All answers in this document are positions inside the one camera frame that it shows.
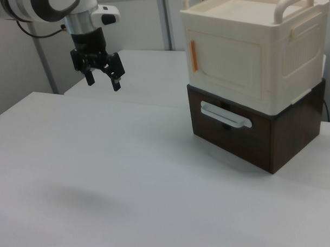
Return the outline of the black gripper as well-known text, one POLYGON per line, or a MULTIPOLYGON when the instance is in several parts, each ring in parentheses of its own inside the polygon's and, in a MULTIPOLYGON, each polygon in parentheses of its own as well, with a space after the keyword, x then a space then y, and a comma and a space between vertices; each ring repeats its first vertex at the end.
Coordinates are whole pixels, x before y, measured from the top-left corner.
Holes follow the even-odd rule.
POLYGON ((89 86, 95 83, 91 68, 101 69, 111 79, 113 90, 121 88, 124 66, 118 53, 107 54, 106 41, 101 28, 86 34, 71 34, 74 50, 70 52, 74 69, 81 72, 89 86))

